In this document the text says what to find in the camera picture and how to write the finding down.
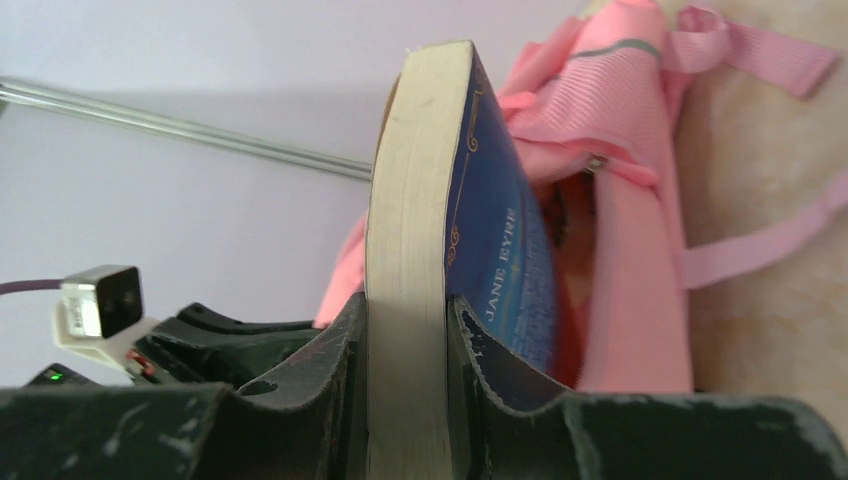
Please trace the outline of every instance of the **metal rod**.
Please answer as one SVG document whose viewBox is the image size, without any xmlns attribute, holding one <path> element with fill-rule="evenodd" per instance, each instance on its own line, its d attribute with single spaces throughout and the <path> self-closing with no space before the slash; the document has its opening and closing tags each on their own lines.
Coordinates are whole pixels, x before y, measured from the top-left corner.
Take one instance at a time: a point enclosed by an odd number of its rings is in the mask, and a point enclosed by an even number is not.
<svg viewBox="0 0 848 480">
<path fill-rule="evenodd" d="M 371 165 L 323 155 L 198 123 L 0 78 L 0 101 L 134 128 L 322 172 L 371 181 Z"/>
</svg>

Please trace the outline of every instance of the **pink backpack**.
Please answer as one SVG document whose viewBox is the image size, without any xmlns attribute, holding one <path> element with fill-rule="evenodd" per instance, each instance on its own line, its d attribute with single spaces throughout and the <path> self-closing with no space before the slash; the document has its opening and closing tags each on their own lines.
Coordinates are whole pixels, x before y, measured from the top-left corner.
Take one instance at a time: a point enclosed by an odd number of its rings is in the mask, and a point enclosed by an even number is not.
<svg viewBox="0 0 848 480">
<path fill-rule="evenodd" d="M 686 248 L 673 132 L 693 76 L 726 63 L 804 98 L 838 54 L 727 22 L 701 5 L 681 11 L 678 28 L 666 31 L 653 0 L 613 0 L 593 17 L 569 18 L 545 43 L 527 45 L 498 92 L 540 200 L 581 171 L 594 174 L 590 301 L 575 304 L 572 315 L 583 352 L 574 385 L 581 391 L 691 391 L 687 289 L 790 255 L 848 204 L 845 172 L 777 225 Z M 364 227 L 365 217 L 342 248 L 318 327 L 362 289 Z"/>
</svg>

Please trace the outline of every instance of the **pink strap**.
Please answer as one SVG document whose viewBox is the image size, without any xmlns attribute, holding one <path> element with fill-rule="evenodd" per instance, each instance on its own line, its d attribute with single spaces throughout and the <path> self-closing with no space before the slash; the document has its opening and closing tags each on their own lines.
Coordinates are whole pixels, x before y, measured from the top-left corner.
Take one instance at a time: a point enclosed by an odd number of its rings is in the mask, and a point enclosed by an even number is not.
<svg viewBox="0 0 848 480">
<path fill-rule="evenodd" d="M 803 247 L 848 206 L 848 170 L 795 216 L 750 235 L 690 249 L 683 254 L 683 284 L 700 288 L 766 267 Z"/>
<path fill-rule="evenodd" d="M 799 98 L 807 97 L 839 59 L 839 53 L 830 48 L 775 32 L 728 25 L 731 49 L 724 61 Z"/>
<path fill-rule="evenodd" d="M 803 98 L 839 59 L 830 48 L 726 22 L 708 7 L 689 7 L 681 17 L 695 28 L 669 33 L 663 60 L 669 71 L 699 73 L 723 61 Z"/>
</svg>

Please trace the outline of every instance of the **book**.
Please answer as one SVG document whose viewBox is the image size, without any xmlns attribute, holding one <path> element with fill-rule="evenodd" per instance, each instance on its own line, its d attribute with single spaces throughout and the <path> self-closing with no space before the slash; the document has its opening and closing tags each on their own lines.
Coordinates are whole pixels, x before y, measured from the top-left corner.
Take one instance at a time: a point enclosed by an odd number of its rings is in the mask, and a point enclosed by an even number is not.
<svg viewBox="0 0 848 480">
<path fill-rule="evenodd" d="M 541 372 L 556 360 L 545 222 L 470 41 L 414 51 L 387 109 L 366 226 L 368 478 L 451 478 L 446 297 Z"/>
</svg>

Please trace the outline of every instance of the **book cover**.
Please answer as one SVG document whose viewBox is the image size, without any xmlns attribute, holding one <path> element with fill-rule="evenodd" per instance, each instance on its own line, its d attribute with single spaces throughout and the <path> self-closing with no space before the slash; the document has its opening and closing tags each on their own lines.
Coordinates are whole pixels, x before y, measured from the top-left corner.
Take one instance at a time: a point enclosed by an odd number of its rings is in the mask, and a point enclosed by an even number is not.
<svg viewBox="0 0 848 480">
<path fill-rule="evenodd" d="M 474 52 L 448 196 L 445 285 L 485 328 L 535 368 L 551 373 L 557 286 L 545 222 Z"/>
</svg>

